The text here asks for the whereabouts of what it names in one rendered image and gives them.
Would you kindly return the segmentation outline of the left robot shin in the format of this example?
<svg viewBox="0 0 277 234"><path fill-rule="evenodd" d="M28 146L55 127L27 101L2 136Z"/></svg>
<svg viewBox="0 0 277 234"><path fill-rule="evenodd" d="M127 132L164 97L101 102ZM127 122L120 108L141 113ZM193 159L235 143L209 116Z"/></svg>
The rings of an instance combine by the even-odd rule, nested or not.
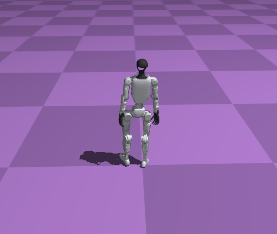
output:
<svg viewBox="0 0 277 234"><path fill-rule="evenodd" d="M124 149L124 159L128 159L129 151L131 147L131 142L128 142L127 136L123 137L123 149Z"/></svg>

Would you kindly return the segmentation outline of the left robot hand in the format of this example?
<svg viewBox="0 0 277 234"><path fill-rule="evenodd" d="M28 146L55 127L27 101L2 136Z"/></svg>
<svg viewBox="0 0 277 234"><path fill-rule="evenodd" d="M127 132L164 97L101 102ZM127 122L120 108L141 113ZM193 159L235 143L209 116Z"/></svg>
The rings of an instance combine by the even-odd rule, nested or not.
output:
<svg viewBox="0 0 277 234"><path fill-rule="evenodd" d="M119 114L119 124L120 124L122 127L124 127L124 126L122 125L122 117L124 117L124 112L122 112L121 115Z"/></svg>

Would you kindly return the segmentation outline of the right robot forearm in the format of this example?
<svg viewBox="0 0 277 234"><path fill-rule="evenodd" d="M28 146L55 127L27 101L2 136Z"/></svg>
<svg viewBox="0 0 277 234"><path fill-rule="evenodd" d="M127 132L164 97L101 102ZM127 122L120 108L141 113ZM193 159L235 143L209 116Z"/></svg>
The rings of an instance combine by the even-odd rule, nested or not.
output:
<svg viewBox="0 0 277 234"><path fill-rule="evenodd" d="M159 108L159 106L158 106L158 98L157 99L153 99L153 111L154 111L154 113L157 113L157 110L159 110L158 109Z"/></svg>

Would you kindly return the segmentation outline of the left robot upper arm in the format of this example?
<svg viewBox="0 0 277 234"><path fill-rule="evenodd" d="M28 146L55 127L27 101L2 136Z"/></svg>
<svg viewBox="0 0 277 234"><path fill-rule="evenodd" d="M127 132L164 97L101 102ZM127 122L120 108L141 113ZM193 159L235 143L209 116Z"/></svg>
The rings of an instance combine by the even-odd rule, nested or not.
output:
<svg viewBox="0 0 277 234"><path fill-rule="evenodd" d="M124 85L123 85L123 95L124 95L124 100L129 99L129 88L130 84L132 83L133 77L127 77L124 79Z"/></svg>

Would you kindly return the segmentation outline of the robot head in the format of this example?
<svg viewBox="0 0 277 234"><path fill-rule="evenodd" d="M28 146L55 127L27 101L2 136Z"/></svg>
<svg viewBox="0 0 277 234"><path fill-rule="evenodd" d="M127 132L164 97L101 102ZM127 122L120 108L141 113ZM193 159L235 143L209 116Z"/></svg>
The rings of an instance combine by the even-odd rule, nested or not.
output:
<svg viewBox="0 0 277 234"><path fill-rule="evenodd" d="M140 68L144 68L143 70L139 70L138 67ZM148 67L148 63L145 59L139 59L137 61L137 69L139 71L139 75L136 76L136 78L138 79L147 79L147 76L145 76L144 72L145 72L145 69Z"/></svg>

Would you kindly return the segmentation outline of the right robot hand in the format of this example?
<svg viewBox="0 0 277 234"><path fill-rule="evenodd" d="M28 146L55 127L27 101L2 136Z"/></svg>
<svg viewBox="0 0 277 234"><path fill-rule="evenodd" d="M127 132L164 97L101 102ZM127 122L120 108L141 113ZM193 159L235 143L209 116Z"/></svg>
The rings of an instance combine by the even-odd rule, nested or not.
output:
<svg viewBox="0 0 277 234"><path fill-rule="evenodd" d="M154 118L154 121L153 121L153 123L155 122L154 125L159 124L159 115L158 114L159 114L159 110L157 110L157 113L154 113L153 117L151 118L151 120Z"/></svg>

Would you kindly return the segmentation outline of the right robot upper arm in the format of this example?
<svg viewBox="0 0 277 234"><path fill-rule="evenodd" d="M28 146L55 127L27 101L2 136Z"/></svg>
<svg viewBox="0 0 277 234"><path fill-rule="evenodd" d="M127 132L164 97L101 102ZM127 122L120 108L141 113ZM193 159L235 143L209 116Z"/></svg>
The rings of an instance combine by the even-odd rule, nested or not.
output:
<svg viewBox="0 0 277 234"><path fill-rule="evenodd" d="M151 98L157 99L158 98L158 80L155 77L150 77L150 78L151 78L152 91L153 91L153 93L151 94Z"/></svg>

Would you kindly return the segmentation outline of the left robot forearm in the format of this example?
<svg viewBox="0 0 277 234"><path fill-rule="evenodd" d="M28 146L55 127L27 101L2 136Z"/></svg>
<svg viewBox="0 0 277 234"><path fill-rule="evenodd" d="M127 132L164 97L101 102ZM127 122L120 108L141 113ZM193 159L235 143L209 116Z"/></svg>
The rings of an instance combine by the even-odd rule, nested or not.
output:
<svg viewBox="0 0 277 234"><path fill-rule="evenodd" d="M124 112L125 114L126 104L127 104L127 101L124 100L124 95L121 95L121 106L119 111L120 115L122 112Z"/></svg>

